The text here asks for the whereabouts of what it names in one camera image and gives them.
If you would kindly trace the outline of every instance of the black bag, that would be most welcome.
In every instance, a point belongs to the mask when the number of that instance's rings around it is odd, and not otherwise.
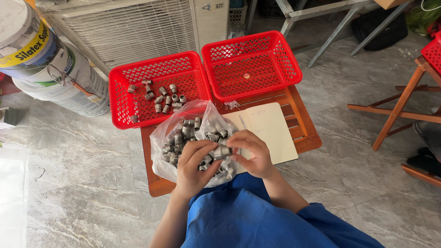
[[[351,22],[352,31],[359,42],[362,42],[374,29],[376,29],[394,10],[391,8],[376,9],[364,14]],[[398,41],[407,37],[407,26],[404,13],[398,15],[383,31],[372,39],[364,49],[367,51],[378,51],[392,46]]]

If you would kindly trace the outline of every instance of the person's left hand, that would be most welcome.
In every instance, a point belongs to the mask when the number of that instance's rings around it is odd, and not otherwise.
[[[215,160],[206,171],[198,171],[199,163],[205,155],[217,147],[216,142],[207,139],[189,141],[182,151],[178,162],[176,192],[180,197],[190,200],[207,185],[219,169],[222,160]]]

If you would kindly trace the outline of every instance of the air conditioner outdoor unit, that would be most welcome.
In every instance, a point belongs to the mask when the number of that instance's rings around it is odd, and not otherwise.
[[[118,65],[225,40],[229,0],[37,0],[66,36],[108,75]]]

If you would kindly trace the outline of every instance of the blue sleeve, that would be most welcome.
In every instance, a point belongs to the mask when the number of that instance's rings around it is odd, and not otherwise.
[[[297,213],[338,247],[384,247],[376,239],[333,215],[321,203],[311,203]]]

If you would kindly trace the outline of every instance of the air conditioner grille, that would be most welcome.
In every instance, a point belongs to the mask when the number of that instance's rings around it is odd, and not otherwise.
[[[63,21],[109,68],[196,50],[189,0],[159,0]]]

